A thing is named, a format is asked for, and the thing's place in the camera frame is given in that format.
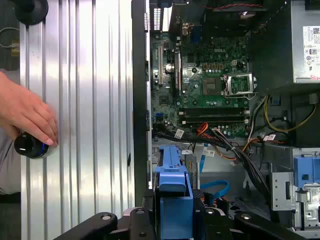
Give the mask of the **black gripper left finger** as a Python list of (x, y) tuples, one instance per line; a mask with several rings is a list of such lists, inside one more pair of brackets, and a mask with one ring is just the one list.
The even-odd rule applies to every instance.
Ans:
[(155, 240), (147, 210), (129, 208), (121, 218), (100, 212), (56, 237), (57, 240)]

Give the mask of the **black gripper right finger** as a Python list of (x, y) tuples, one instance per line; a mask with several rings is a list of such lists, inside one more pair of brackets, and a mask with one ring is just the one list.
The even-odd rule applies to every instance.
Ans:
[(253, 212), (239, 211), (233, 218), (223, 208), (206, 205), (210, 195), (193, 202), (193, 238), (195, 240), (304, 240), (293, 231)]

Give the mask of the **person's bare hand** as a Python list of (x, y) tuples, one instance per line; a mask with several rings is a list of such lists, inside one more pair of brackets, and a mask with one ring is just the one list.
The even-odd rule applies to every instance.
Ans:
[(58, 127), (52, 108), (32, 91), (0, 74), (0, 127), (15, 140), (20, 131), (56, 147)]

